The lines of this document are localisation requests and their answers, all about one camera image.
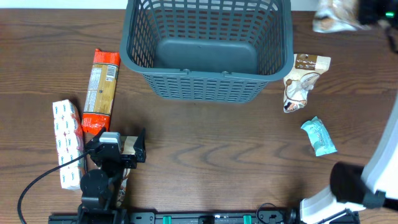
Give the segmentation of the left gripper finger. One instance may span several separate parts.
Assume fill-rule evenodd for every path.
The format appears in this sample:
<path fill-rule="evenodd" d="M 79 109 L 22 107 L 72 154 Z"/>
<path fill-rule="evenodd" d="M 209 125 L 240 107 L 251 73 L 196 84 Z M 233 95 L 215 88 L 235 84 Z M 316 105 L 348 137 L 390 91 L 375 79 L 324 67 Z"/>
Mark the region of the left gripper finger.
<path fill-rule="evenodd" d="M 145 152 L 146 151 L 145 136 L 146 136 L 146 129 L 143 128 L 134 143 L 135 152 Z"/>
<path fill-rule="evenodd" d="M 101 135 L 106 132 L 106 127 L 102 127 L 100 131 L 92 138 L 92 143 L 99 142 Z"/>

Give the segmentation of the cream pouch with label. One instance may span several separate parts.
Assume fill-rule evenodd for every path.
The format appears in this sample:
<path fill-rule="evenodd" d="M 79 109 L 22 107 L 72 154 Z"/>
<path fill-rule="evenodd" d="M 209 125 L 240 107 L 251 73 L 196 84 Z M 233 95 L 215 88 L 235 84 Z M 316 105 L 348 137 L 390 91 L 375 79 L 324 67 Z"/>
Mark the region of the cream pouch with label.
<path fill-rule="evenodd" d="M 126 154 L 126 155 L 130 155 L 130 154 L 134 155 L 135 150 L 134 150 L 133 146 L 134 146 L 136 139 L 137 139 L 137 136 L 121 136 L 121 147 L 119 147 L 120 153 Z M 127 180 L 128 180 L 130 171 L 131 171 L 130 169 L 124 169 L 121 186 L 120 186 L 119 192 L 117 194 L 117 199 L 116 199 L 117 207 L 120 207 L 125 199 Z"/>

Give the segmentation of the orange brown cracker package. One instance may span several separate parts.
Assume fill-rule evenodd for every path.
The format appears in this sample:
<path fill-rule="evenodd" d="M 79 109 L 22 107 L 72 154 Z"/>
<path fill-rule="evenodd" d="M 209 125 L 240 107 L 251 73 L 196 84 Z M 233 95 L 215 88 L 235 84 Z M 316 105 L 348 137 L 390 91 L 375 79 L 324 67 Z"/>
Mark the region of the orange brown cracker package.
<path fill-rule="evenodd" d="M 86 133 L 109 130 L 120 62 L 117 52 L 95 50 L 81 121 Z"/>

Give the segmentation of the white tissue pack bundle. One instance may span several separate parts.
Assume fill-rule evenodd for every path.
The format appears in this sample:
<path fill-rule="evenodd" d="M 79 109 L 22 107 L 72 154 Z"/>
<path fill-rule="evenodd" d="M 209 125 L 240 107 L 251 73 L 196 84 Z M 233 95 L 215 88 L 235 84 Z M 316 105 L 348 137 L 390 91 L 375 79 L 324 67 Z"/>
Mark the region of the white tissue pack bundle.
<path fill-rule="evenodd" d="M 55 142 L 60 166 L 83 154 L 83 131 L 78 110 L 70 100 L 52 104 Z M 67 190 L 80 190 L 80 179 L 85 173 L 85 159 L 60 168 L 61 187 Z"/>

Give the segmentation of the cream pouch with mushrooms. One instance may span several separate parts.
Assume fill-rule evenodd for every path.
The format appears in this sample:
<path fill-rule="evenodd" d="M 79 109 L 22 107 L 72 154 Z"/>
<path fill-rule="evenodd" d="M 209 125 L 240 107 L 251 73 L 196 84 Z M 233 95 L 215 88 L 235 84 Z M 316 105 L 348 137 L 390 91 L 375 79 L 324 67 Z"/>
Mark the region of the cream pouch with mushrooms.
<path fill-rule="evenodd" d="M 358 13 L 358 0 L 319 0 L 313 18 L 313 31 L 334 33 L 369 30 L 371 26 L 359 23 Z"/>

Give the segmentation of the cream brown snack pouch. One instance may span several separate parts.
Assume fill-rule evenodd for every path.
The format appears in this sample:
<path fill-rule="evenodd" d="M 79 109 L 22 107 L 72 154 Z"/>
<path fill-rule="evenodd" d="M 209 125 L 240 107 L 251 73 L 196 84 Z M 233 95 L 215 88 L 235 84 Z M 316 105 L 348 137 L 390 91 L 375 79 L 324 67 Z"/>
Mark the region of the cream brown snack pouch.
<path fill-rule="evenodd" d="M 331 57 L 311 54 L 295 54 L 294 65 L 290 73 L 284 77 L 285 113 L 304 108 L 308 103 L 308 93 L 322 74 L 330 68 Z"/>

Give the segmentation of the teal small snack packet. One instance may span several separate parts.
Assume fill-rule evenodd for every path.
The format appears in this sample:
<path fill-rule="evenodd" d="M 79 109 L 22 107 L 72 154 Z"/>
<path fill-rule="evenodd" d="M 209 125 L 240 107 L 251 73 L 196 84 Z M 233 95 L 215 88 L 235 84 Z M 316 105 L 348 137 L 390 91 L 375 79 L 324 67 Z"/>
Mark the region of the teal small snack packet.
<path fill-rule="evenodd" d="M 317 157 L 337 152 L 326 127 L 317 116 L 304 122 L 301 129 L 307 133 Z"/>

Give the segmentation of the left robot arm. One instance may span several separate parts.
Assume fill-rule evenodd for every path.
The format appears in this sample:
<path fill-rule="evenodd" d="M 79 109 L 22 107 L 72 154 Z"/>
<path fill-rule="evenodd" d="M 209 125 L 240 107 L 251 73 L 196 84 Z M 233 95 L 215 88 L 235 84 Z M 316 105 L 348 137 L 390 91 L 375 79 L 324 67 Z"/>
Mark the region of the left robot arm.
<path fill-rule="evenodd" d="M 118 200 L 129 171 L 146 161 L 145 136 L 143 129 L 133 142 L 133 151 L 129 151 L 122 145 L 119 133 L 102 128 L 85 144 L 84 151 L 98 168 L 88 171 L 80 180 L 78 223 L 129 223 L 127 210 L 118 205 Z"/>

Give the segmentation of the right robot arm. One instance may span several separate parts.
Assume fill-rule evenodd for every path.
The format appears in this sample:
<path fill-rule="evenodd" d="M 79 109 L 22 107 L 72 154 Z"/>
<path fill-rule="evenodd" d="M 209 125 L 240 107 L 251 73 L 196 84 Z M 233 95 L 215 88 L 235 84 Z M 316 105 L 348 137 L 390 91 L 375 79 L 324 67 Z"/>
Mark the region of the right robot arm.
<path fill-rule="evenodd" d="M 320 1 L 313 20 L 315 32 L 330 33 L 384 28 L 390 49 L 397 52 L 391 34 L 397 28 L 397 0 Z M 397 107 L 393 107 L 381 141 L 365 166 L 336 163 L 330 184 L 301 201 L 299 209 L 284 215 L 284 223 L 358 223 L 358 211 L 397 210 Z"/>

